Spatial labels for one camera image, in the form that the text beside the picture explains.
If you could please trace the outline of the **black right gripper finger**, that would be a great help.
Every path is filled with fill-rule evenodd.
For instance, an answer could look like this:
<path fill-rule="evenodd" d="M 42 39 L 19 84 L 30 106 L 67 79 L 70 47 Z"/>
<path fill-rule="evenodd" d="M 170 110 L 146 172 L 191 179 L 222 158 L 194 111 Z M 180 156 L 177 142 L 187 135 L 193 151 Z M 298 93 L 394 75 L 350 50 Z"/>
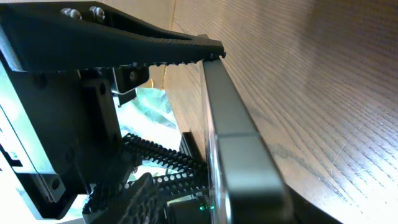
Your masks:
<path fill-rule="evenodd" d="M 83 219 L 87 224 L 160 223 L 167 197 L 150 173 L 134 182 L 99 183 L 83 207 Z"/>

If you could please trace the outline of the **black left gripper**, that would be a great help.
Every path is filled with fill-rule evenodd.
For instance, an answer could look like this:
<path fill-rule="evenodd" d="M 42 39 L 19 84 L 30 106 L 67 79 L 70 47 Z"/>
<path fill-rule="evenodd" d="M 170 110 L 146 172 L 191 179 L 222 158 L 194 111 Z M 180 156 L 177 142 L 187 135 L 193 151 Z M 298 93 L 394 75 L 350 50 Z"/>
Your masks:
<path fill-rule="evenodd" d="M 1 159 L 38 220 L 63 218 L 99 183 L 125 183 L 125 149 L 107 70 L 17 72 L 1 59 Z"/>

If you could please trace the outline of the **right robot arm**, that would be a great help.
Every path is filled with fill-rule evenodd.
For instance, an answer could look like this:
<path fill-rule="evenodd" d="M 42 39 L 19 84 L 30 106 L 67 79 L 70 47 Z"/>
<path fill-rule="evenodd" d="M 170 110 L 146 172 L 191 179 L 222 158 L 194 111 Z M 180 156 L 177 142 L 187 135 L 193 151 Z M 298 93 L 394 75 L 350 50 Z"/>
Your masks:
<path fill-rule="evenodd" d="M 82 214 L 85 223 L 211 223 L 204 176 L 143 174 L 134 182 L 97 185 Z"/>

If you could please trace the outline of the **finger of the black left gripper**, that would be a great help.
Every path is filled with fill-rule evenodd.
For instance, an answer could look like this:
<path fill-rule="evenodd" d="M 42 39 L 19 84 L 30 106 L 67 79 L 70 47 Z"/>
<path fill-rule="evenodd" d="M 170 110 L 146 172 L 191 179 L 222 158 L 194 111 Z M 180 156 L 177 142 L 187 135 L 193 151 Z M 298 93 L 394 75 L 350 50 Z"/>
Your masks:
<path fill-rule="evenodd" d="M 2 3 L 1 53 L 17 72 L 178 65 L 226 55 L 219 40 L 161 29 L 100 2 Z"/>
<path fill-rule="evenodd" d="M 204 161 L 167 149 L 135 134 L 125 135 L 123 141 L 128 152 L 140 156 L 144 161 L 154 162 L 175 171 L 174 174 L 154 177 L 154 183 L 162 198 L 176 199 L 208 190 L 208 166 Z"/>

